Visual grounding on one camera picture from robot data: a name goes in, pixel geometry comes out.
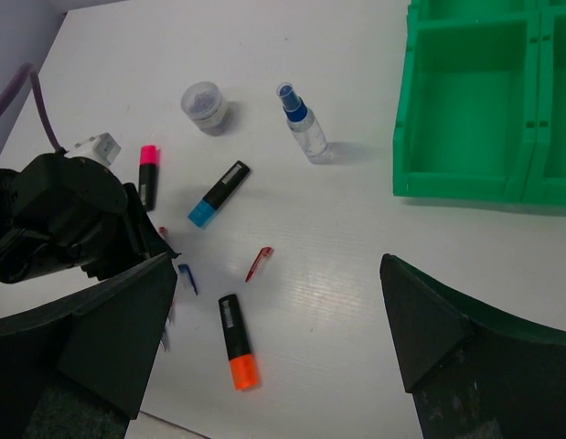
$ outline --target pink highlighter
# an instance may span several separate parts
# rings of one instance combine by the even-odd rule
[[[156,182],[158,179],[158,149],[145,145],[140,150],[138,168],[138,195],[147,212],[155,209]]]

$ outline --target clear container lid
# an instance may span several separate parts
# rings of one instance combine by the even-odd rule
[[[222,101],[218,86],[213,82],[203,81],[193,84],[183,93],[181,108],[191,120],[202,120],[214,115]]]

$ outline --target orange highlighter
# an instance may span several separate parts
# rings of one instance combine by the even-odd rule
[[[228,294],[218,303],[234,389],[245,391],[256,387],[259,384],[258,369],[250,349],[238,297]]]

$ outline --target transparent liquid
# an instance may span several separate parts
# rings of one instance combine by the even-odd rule
[[[323,134],[315,114],[310,109],[301,122],[287,122],[294,138],[311,163],[324,163],[330,158],[326,135]]]

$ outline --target blue pen cap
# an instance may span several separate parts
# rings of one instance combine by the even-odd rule
[[[294,92],[293,85],[285,82],[276,89],[277,96],[283,102],[283,110],[291,122],[301,122],[307,115],[307,106]]]
[[[187,216],[189,220],[198,227],[204,227],[216,214],[216,210],[212,208],[203,199],[198,202],[191,213]]]

